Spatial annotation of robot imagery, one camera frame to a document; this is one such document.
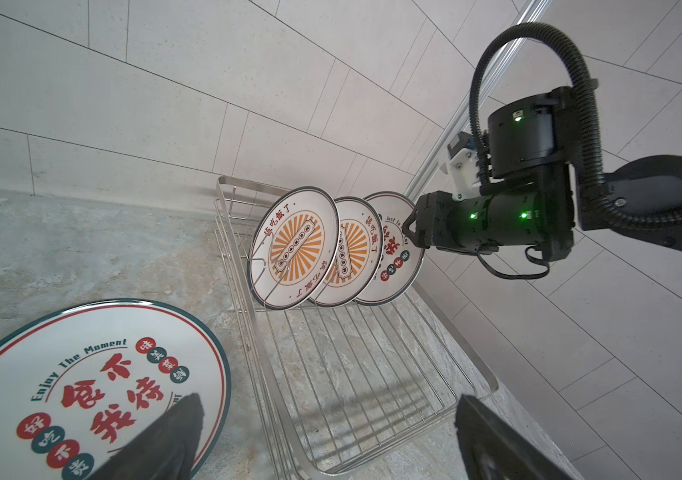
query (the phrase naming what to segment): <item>plate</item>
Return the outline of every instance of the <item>plate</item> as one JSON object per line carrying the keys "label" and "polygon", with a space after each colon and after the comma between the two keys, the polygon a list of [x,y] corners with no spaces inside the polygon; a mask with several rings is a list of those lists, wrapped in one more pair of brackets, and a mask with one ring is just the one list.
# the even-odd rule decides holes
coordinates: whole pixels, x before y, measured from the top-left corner
{"label": "plate", "polygon": [[336,199],[341,219],[338,252],[320,288],[309,296],[319,306],[351,302],[373,280],[381,261],[383,232],[372,206],[356,197]]}
{"label": "plate", "polygon": [[414,246],[403,235],[402,225],[413,212],[413,202],[396,192],[378,192],[365,197],[375,208],[383,228],[383,257],[373,281],[355,299],[363,305],[391,302],[408,287],[424,260],[423,248]]}
{"label": "plate", "polygon": [[86,478],[193,392],[205,412],[195,472],[231,398],[216,336],[189,313],[149,300],[42,317],[0,341],[0,478]]}
{"label": "plate", "polygon": [[339,213],[324,190],[300,187],[263,217],[250,247],[248,282],[261,305],[285,310],[322,283],[336,258]]}

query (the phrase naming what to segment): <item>tile grout line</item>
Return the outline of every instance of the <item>tile grout line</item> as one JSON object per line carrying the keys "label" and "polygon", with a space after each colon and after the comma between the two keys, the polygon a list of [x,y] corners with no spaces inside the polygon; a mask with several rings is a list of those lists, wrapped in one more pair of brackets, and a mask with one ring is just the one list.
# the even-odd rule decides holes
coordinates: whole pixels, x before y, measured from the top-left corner
{"label": "tile grout line", "polygon": [[651,37],[651,35],[653,35],[653,32],[656,31],[656,28],[658,28],[658,26],[659,26],[660,24],[663,24],[663,23],[664,23],[664,20],[666,19],[666,17],[668,17],[669,14],[672,13],[672,10],[674,10],[674,8],[677,7],[677,5],[678,5],[679,3],[680,3],[680,0],[677,0],[677,1],[674,3],[674,5],[672,5],[672,8],[669,9],[669,12],[667,12],[667,14],[664,15],[664,17],[662,18],[662,20],[661,20],[655,27],[653,27],[653,30],[651,30],[651,33],[649,33],[648,36],[645,37],[645,39],[644,39],[642,42],[640,42],[640,44],[637,46],[637,48],[634,49],[634,52],[632,52],[632,54],[629,55],[629,58],[627,58],[626,62],[624,62],[624,64],[622,64],[622,67],[623,67],[624,65],[626,65],[630,60],[632,60],[632,57],[634,57],[634,54],[637,53],[637,50],[639,50],[640,47],[643,46],[643,44],[644,44],[645,42],[648,41],[648,39]]}
{"label": "tile grout line", "polygon": [[397,75],[394,76],[394,80],[392,81],[392,84],[389,86],[389,92],[392,93],[392,87],[394,87],[394,83],[397,82],[397,77],[399,77],[399,72],[403,71],[403,67],[405,66],[405,62],[408,61],[408,56],[410,55],[411,51],[413,51],[413,45],[415,45],[415,41],[419,39],[419,35],[421,35],[421,31],[424,29],[424,25],[426,24],[427,18],[424,17],[424,22],[421,24],[421,28],[419,28],[419,33],[415,34],[415,38],[413,38],[413,43],[410,44],[410,48],[408,48],[408,53],[405,54],[405,58],[403,59],[403,64],[399,66],[399,70],[397,71]]}
{"label": "tile grout line", "polygon": [[221,146],[221,133],[223,133],[223,124],[227,122],[227,111],[229,110],[229,104],[223,107],[223,118],[221,119],[221,129],[218,130],[218,141],[216,142],[216,154],[213,155],[213,166],[211,167],[211,172],[216,169],[216,160],[218,159],[218,148]]}
{"label": "tile grout line", "polygon": [[[296,33],[298,36],[300,36],[301,38],[304,38],[304,39],[307,40],[309,43],[313,44],[314,46],[316,46],[317,48],[319,48],[319,49],[322,50],[323,52],[327,53],[327,54],[330,55],[331,57],[336,58],[339,62],[344,63],[344,61],[341,60],[340,58],[336,57],[336,55],[334,55],[334,54],[328,52],[325,48],[323,48],[323,47],[321,47],[320,45],[318,45],[317,43],[315,43],[315,41],[313,41],[311,38],[309,38],[309,37],[307,37],[306,35],[302,34],[302,33],[299,32],[298,30],[296,30],[295,28],[293,28],[293,27],[291,27],[290,25],[288,25],[288,24],[286,24],[285,22],[283,22],[281,19],[279,19],[279,18],[276,17],[275,15],[271,14],[270,12],[268,12],[268,11],[267,11],[265,8],[263,8],[261,5],[258,5],[258,4],[256,4],[256,3],[253,3],[252,0],[250,0],[250,3],[253,4],[253,5],[256,5],[258,8],[260,8],[261,10],[263,10],[266,14],[268,14],[270,17],[273,17],[273,18],[274,18],[275,20],[277,20],[279,23],[281,23],[281,24],[285,25],[286,27],[288,27],[290,30],[292,30],[293,32],[295,32],[295,33]],[[392,95],[389,91],[387,91],[384,87],[382,87],[381,85],[377,84],[376,82],[374,82],[374,81],[371,80],[370,78],[366,77],[365,74],[363,74],[363,72],[360,72],[360,71],[358,71],[358,70],[355,70],[355,68],[352,68],[350,65],[347,65],[346,63],[344,63],[344,64],[345,64],[347,67],[349,67],[349,69],[354,70],[355,72],[357,72],[357,74],[359,74],[359,76],[365,78],[365,80],[367,80],[368,82],[374,84],[376,87],[380,88],[382,91],[385,91],[387,95],[390,95],[391,97],[397,98],[397,97],[395,97],[394,95]],[[405,103],[404,101],[400,100],[399,98],[397,98],[397,101],[401,102],[401,103],[402,103],[403,105],[405,105],[407,108],[410,108],[411,110],[415,111],[417,114],[421,115],[422,117],[426,117],[426,115],[424,115],[424,114],[421,113],[420,111],[414,109],[413,107],[411,107],[410,105],[408,105],[408,104]]]}
{"label": "tile grout line", "polygon": [[349,70],[346,71],[346,77],[343,78],[343,83],[341,84],[341,89],[339,90],[338,97],[336,97],[336,101],[333,102],[333,108],[330,109],[330,115],[328,115],[328,119],[325,120],[325,126],[323,127],[323,132],[321,134],[319,134],[319,138],[321,138],[323,140],[324,140],[323,135],[325,135],[325,130],[327,129],[328,124],[330,123],[330,118],[333,116],[333,111],[336,110],[336,104],[339,102],[339,98],[341,98],[341,92],[343,91],[343,88],[346,87],[346,79],[349,78],[349,73],[351,71],[352,71],[352,68],[349,67]]}
{"label": "tile grout line", "polygon": [[330,75],[333,73],[333,67],[335,65],[336,65],[336,57],[333,57],[333,63],[330,64],[330,70],[328,70],[328,76],[325,78],[325,83],[323,84],[323,90],[319,92],[319,97],[317,97],[317,103],[314,104],[314,111],[312,111],[312,116],[309,117],[309,123],[307,125],[307,132],[309,132],[309,128],[312,126],[312,120],[314,120],[314,114],[317,113],[317,107],[319,106],[319,101],[321,101],[323,99],[323,94],[325,93],[325,87],[328,86],[328,80],[330,80]]}
{"label": "tile grout line", "polygon": [[669,50],[669,48],[677,41],[678,38],[680,38],[681,35],[682,35],[682,32],[680,32],[680,34],[679,34],[678,36],[674,37],[674,40],[672,41],[672,43],[669,44],[669,46],[667,46],[667,47],[664,49],[664,51],[662,52],[662,54],[660,54],[660,55],[658,56],[658,58],[656,58],[656,60],[651,64],[651,66],[648,67],[648,70],[645,71],[645,73],[650,72],[651,68],[653,68],[653,65],[655,65],[656,62],[658,62],[659,60],[661,60],[661,58],[664,56],[664,54],[667,52],[667,50]]}
{"label": "tile grout line", "polygon": [[234,168],[237,166],[237,160],[240,159],[240,147],[243,146],[243,138],[245,137],[245,129],[247,128],[247,119],[250,118],[250,110],[245,114],[245,124],[243,125],[243,132],[240,134],[240,143],[237,145],[237,154],[234,155],[234,165],[232,165],[232,176],[234,176]]}
{"label": "tile grout line", "polygon": [[[674,96],[672,97],[672,100],[675,100],[675,99],[677,98],[677,96],[680,95],[680,92],[681,92],[681,91],[682,91],[682,87],[680,87],[680,90],[678,90],[678,92],[677,92],[676,94],[674,94]],[[628,141],[626,144],[624,144],[624,146],[621,147],[621,148],[618,150],[618,153],[620,154],[620,153],[627,147],[627,145],[629,145],[634,139],[636,139],[637,136],[638,136],[639,134],[641,134],[642,131],[645,130],[645,128],[646,128],[647,126],[649,126],[649,125],[651,124],[651,122],[652,122],[653,120],[655,120],[656,117],[657,117],[661,112],[664,111],[664,109],[667,107],[667,105],[669,105],[670,103],[672,103],[672,100],[670,100],[670,101],[668,101],[666,104],[664,104],[664,106],[662,107],[662,109],[659,110],[659,111],[657,111],[657,112],[656,112],[656,115],[654,115],[650,120],[648,120],[648,122],[643,126],[643,128],[641,128],[636,134],[634,134],[634,137],[630,138],[629,141]]]}
{"label": "tile grout line", "polygon": [[564,387],[562,387],[561,389],[559,389],[558,392],[562,392],[563,390],[567,389],[569,386],[573,385],[573,384],[576,383],[578,380],[583,379],[584,377],[586,377],[586,376],[589,375],[590,373],[594,372],[596,369],[600,368],[601,366],[605,365],[606,363],[610,362],[610,361],[613,360],[614,358],[615,358],[615,357],[614,357],[613,355],[611,355],[611,358],[605,360],[605,361],[604,361],[603,363],[601,363],[600,365],[597,365],[597,366],[596,366],[595,368],[593,368],[592,370],[589,370],[589,371],[586,372],[584,375],[578,377],[576,380],[573,380],[572,382],[568,383],[566,386],[564,386]]}
{"label": "tile grout line", "polygon": [[127,20],[125,22],[125,63],[127,63],[127,39],[130,38],[130,0],[127,0]]}
{"label": "tile grout line", "polygon": [[[436,30],[432,33],[432,36],[429,37],[429,42],[426,43],[426,48],[424,48],[424,52],[419,57],[419,61],[415,64],[415,68],[413,68],[413,72],[410,72],[410,76],[408,77],[408,82],[405,82],[405,88],[403,89],[403,93],[401,93],[399,95],[398,99],[400,99],[400,97],[402,97],[405,94],[405,90],[408,89],[408,84],[410,84],[410,80],[413,78],[413,74],[415,73],[415,71],[419,69],[419,65],[421,65],[421,61],[423,60],[424,55],[426,55],[426,51],[429,50],[429,46],[432,44],[432,39],[435,37],[435,33],[437,33]],[[424,115],[424,117],[427,120],[431,120],[426,115]]]}
{"label": "tile grout line", "polygon": [[29,143],[29,134],[26,134],[26,151],[29,153],[29,173],[31,174],[31,194],[37,196],[37,189],[34,188],[34,167],[31,166],[31,145]]}
{"label": "tile grout line", "polygon": [[627,383],[631,382],[631,381],[634,380],[634,379],[640,379],[640,377],[638,377],[637,375],[634,375],[634,377],[632,377],[631,379],[628,379],[626,382],[624,382],[624,383],[622,383],[621,385],[617,386],[615,389],[610,389],[610,390],[608,390],[607,392],[605,392],[605,393],[603,393],[602,395],[600,395],[599,397],[597,397],[597,398],[595,398],[594,400],[592,400],[591,402],[589,402],[589,403],[587,403],[587,404],[585,404],[585,405],[583,405],[583,406],[580,406],[580,407],[578,407],[578,408],[573,408],[573,409],[576,410],[576,413],[578,413],[578,410],[581,410],[582,408],[584,408],[584,407],[586,407],[586,406],[590,406],[592,403],[594,403],[594,402],[596,402],[597,400],[599,400],[600,398],[606,396],[608,393],[613,392],[613,391],[615,391],[615,390],[618,390],[618,389],[622,388],[624,385],[626,385]]}
{"label": "tile grout line", "polygon": [[[611,252],[611,251],[608,250],[608,249],[605,249],[605,247],[603,247],[603,249],[604,249],[603,251],[608,252],[608,253],[610,253],[610,254],[613,254],[613,252]],[[622,259],[620,256],[618,256],[618,255],[616,255],[616,254],[613,254],[613,255],[615,255],[616,258],[618,258],[619,260],[623,261],[625,264],[627,264],[627,265],[631,266],[632,268],[634,268],[636,271],[638,271],[638,272],[640,272],[641,274],[643,274],[643,272],[642,272],[641,270],[639,270],[637,267],[635,267],[634,265],[630,264],[630,263],[627,262],[626,260]],[[517,273],[517,270],[515,270],[515,269],[513,269],[513,268],[511,268],[511,271]],[[671,294],[673,294],[673,295],[676,295],[676,294],[675,294],[674,292],[672,292],[671,290],[669,290],[669,289],[667,289],[667,290],[669,291],[669,293],[671,293]],[[650,388],[651,390],[653,390],[653,391],[656,393],[656,395],[658,395],[659,397],[661,397],[661,398],[662,398],[662,399],[663,399],[671,408],[674,408],[674,410],[682,416],[682,412],[681,412],[677,407],[675,407],[669,400],[667,400],[666,397],[664,397],[664,396],[663,396],[661,393],[659,393],[655,388],[653,388],[653,387],[652,387],[651,385],[649,385],[645,380],[643,380],[643,378],[640,377],[634,370],[630,369],[630,368],[629,368],[624,362],[622,362],[622,360],[619,359],[613,352],[611,352],[610,350],[608,350],[608,348],[607,348],[605,345],[603,345],[602,343],[600,343],[600,342],[599,342],[591,333],[587,332],[586,329],[585,329],[584,327],[582,327],[581,325],[579,325],[577,321],[573,320],[573,317],[571,317],[571,316],[568,315],[567,313],[563,312],[562,309],[559,307],[559,305],[557,305],[556,303],[552,302],[552,299],[550,299],[550,298],[548,298],[548,297],[545,297],[545,298],[546,298],[552,305],[554,305],[555,308],[556,308],[557,310],[560,310],[560,311],[562,312],[563,315],[565,315],[565,316],[566,316],[567,318],[569,318],[573,323],[575,323],[575,324],[578,326],[578,328],[580,328],[584,333],[586,333],[587,335],[589,335],[589,337],[590,337],[592,340],[596,341],[597,344],[598,344],[599,346],[601,346],[603,349],[605,349],[606,352],[608,352],[608,353],[610,353],[611,355],[613,355],[613,357],[614,357],[616,360],[618,360],[618,361],[624,366],[624,368],[626,368],[626,370],[629,370],[629,371],[632,372],[632,374],[634,374],[638,379],[641,379],[645,385],[648,385],[648,388]]]}

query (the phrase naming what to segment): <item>wire basket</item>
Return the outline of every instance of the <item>wire basket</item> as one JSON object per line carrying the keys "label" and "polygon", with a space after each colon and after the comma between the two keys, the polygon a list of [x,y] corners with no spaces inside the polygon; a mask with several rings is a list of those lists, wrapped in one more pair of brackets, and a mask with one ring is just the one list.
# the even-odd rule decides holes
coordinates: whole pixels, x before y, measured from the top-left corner
{"label": "wire basket", "polygon": [[[254,302],[245,277],[254,230],[287,192],[219,178],[217,239],[277,477],[345,478],[453,418],[461,393],[477,396],[470,375],[481,376],[410,290],[374,307]],[[495,391],[495,378],[488,384]]]}

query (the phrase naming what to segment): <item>gray stone surface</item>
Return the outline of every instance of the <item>gray stone surface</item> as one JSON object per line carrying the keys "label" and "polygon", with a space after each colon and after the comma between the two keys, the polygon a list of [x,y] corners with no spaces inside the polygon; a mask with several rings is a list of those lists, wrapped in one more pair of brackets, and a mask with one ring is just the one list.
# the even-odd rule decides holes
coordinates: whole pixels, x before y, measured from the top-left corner
{"label": "gray stone surface", "polygon": [[[233,380],[231,408],[222,435],[195,478],[274,478],[214,229],[211,218],[164,210],[40,197],[0,198],[0,339],[49,312],[107,298],[159,300],[191,312],[221,340]],[[412,290],[409,295],[413,302],[402,297],[392,305],[376,307],[372,313],[379,325],[371,326],[368,332],[356,332],[353,328],[361,320],[355,316],[362,314],[355,308],[348,310],[348,316],[329,316],[324,312],[321,316],[312,317],[308,313],[304,317],[301,312],[291,311],[270,312],[269,317],[265,314],[259,317],[261,328],[267,328],[264,322],[269,320],[274,329],[275,342],[270,347],[267,343],[267,349],[271,349],[273,361],[279,360],[276,357],[279,349],[286,366],[283,370],[273,363],[277,379],[283,385],[287,375],[295,386],[293,394],[297,400],[289,402],[290,414],[301,418],[308,431],[316,430],[316,435],[309,434],[309,437],[317,456],[332,451],[333,440],[343,446],[352,443],[356,435],[356,440],[365,446],[376,435],[383,436],[386,428],[397,431],[401,427],[392,427],[385,415],[394,410],[395,404],[416,404],[418,407],[411,407],[410,411],[415,416],[419,411],[428,411],[428,406],[438,408],[437,398],[445,394],[445,387],[440,390],[439,382],[432,379],[426,367],[424,374],[433,381],[416,379],[414,384],[384,385],[379,378],[376,384],[372,372],[385,359],[374,358],[384,354],[376,351],[365,357],[365,346],[375,341],[372,336],[381,340],[380,351],[385,352],[393,363],[392,368],[399,369],[403,376],[408,372],[408,365],[415,371],[413,360],[425,365],[424,350],[442,350],[442,340],[474,387],[455,368],[450,356],[437,356],[435,364],[445,372],[445,382],[457,392],[475,389],[478,396],[488,393],[480,374],[423,301]],[[423,321],[419,322],[418,312],[431,322],[437,336]],[[340,342],[339,338],[345,334],[348,342]],[[303,346],[301,351],[306,358],[296,354],[295,346],[289,348],[293,338]],[[392,345],[386,344],[387,338]],[[394,357],[393,347],[397,342],[404,343],[413,353],[413,357],[405,356],[400,365]],[[323,410],[335,412],[336,418],[329,419],[332,438],[327,428],[323,437],[323,429],[317,426],[324,424],[324,420],[317,415],[317,408],[312,411],[312,404],[316,406],[317,401],[307,379],[301,377],[307,375],[302,360],[304,364],[324,363],[329,371],[329,377],[325,378],[320,378],[315,369],[309,369],[308,375],[314,377]],[[393,392],[388,403],[353,389],[368,381],[372,390]],[[430,383],[435,386],[434,392],[429,388]],[[364,410],[353,401],[355,396],[362,399]],[[341,408],[335,408],[333,402],[339,398]],[[574,478],[581,478],[504,386],[487,398],[485,404]],[[380,414],[377,418],[365,418],[366,414],[375,416],[377,408]],[[349,425],[354,427],[355,434]],[[465,478],[451,422],[374,461],[353,477]]]}

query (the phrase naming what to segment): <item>decorative plate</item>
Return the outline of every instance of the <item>decorative plate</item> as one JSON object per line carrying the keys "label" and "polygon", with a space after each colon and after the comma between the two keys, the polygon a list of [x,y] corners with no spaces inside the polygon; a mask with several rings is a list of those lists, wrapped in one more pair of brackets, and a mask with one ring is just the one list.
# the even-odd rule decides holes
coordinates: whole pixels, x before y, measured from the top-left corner
{"label": "decorative plate", "polygon": [[401,230],[403,222],[413,212],[413,202],[396,192],[378,192],[365,200],[381,219],[384,252],[373,281],[355,300],[372,306],[391,302],[408,290],[419,273],[425,250],[411,244]]}
{"label": "decorative plate", "polygon": [[336,199],[341,231],[336,260],[322,286],[309,296],[319,306],[351,302],[373,280],[381,261],[383,232],[372,206],[356,197]]}
{"label": "decorative plate", "polygon": [[205,412],[196,472],[231,398],[229,363],[213,333],[148,300],[44,316],[0,341],[0,478],[86,478],[193,392]]}
{"label": "decorative plate", "polygon": [[303,302],[322,283],[336,258],[339,212],[316,187],[280,198],[256,229],[248,282],[261,305],[285,310]]}

